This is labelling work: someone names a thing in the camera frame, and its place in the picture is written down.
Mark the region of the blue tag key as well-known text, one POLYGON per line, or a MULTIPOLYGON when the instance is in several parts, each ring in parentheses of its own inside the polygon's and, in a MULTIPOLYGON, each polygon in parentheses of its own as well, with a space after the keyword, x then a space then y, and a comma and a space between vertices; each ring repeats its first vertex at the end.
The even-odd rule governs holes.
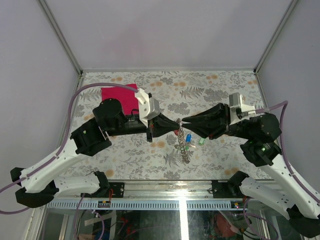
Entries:
POLYGON ((190 133, 187 134, 185 141, 186 141, 187 143, 190 143, 190 142, 191 142, 191 139, 192 139, 192 135, 191 135, 190 133))

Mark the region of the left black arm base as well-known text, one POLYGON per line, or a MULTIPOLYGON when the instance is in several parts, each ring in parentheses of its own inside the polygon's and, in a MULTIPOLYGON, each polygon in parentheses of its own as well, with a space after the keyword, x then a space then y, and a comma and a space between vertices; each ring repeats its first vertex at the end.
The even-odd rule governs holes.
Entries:
POLYGON ((107 199, 122 199, 125 193, 125 183, 124 182, 110 182, 109 189, 106 193, 102 194, 102 198, 107 199))

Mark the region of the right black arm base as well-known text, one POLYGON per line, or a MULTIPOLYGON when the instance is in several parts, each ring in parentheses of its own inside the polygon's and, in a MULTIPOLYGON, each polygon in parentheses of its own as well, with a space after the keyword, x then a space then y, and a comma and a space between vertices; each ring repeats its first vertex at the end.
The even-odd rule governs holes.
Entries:
POLYGON ((245 195, 241 192, 240 186, 249 175, 242 171, 237 171, 227 181, 211 180, 211 187, 207 190, 214 199, 239 199, 245 195))

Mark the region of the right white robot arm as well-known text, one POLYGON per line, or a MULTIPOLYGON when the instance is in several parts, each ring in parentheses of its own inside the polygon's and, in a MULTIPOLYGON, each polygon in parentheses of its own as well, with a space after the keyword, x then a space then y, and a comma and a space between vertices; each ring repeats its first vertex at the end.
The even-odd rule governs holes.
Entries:
POLYGON ((264 186, 242 171, 228 181, 233 197, 256 199, 277 211, 299 234, 314 238, 320 234, 320 194, 285 159, 285 151, 276 144, 281 136, 277 117, 263 109, 243 103, 219 103, 182 119, 182 127, 201 138, 222 135, 245 139, 240 145, 245 158, 267 173, 282 188, 283 194, 264 186))

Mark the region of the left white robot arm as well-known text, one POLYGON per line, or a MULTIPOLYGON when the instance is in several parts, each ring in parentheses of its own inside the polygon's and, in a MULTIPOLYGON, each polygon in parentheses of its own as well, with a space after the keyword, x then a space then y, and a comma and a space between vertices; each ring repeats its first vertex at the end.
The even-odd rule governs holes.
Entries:
POLYGON ((112 190, 104 172, 94 171, 78 177, 62 177, 61 174, 83 159, 109 148, 112 145, 110 137, 145 133, 147 141, 152 142, 180 127, 158 112, 142 119, 141 114, 147 112, 146 106, 126 115, 121 102, 114 98, 103 100, 92 112, 94 117, 74 130, 56 152, 31 167, 15 167, 10 171, 12 181, 20 186, 15 192, 17 203, 38 208, 56 197, 108 198, 112 190))

